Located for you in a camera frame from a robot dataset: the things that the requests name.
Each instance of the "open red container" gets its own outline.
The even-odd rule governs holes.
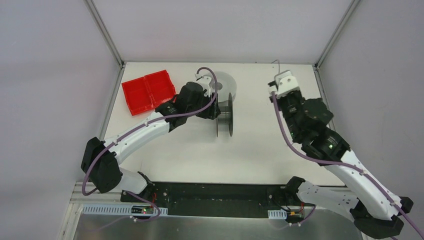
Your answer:
[[[176,94],[166,70],[123,82],[122,89],[132,116],[155,109]]]

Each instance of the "metal sheet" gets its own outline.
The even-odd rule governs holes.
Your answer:
[[[329,210],[318,209],[301,227],[285,227],[278,219],[223,217],[161,217],[134,223],[124,218],[99,231],[121,216],[81,214],[74,240],[362,240],[352,222]]]

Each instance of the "red plastic case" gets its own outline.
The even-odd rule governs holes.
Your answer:
[[[166,70],[123,82],[122,89],[132,116],[155,109],[176,94]]]

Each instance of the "white table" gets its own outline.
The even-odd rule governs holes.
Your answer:
[[[226,72],[237,82],[233,136],[220,132],[216,137],[214,120],[190,117],[186,124],[135,151],[121,167],[161,182],[285,184],[298,176],[322,186],[344,185],[286,146],[267,90],[278,73],[277,64],[128,62],[122,82],[167,70],[178,93],[203,66]],[[284,70],[291,70],[305,98],[320,97],[311,65],[282,64]],[[105,137],[123,132],[149,114],[131,116],[120,86]]]

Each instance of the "metal spool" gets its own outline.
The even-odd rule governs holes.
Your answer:
[[[228,125],[229,136],[233,136],[233,97],[231,93],[228,94],[227,105],[219,105],[221,114],[216,118],[216,136],[218,137],[219,125]]]

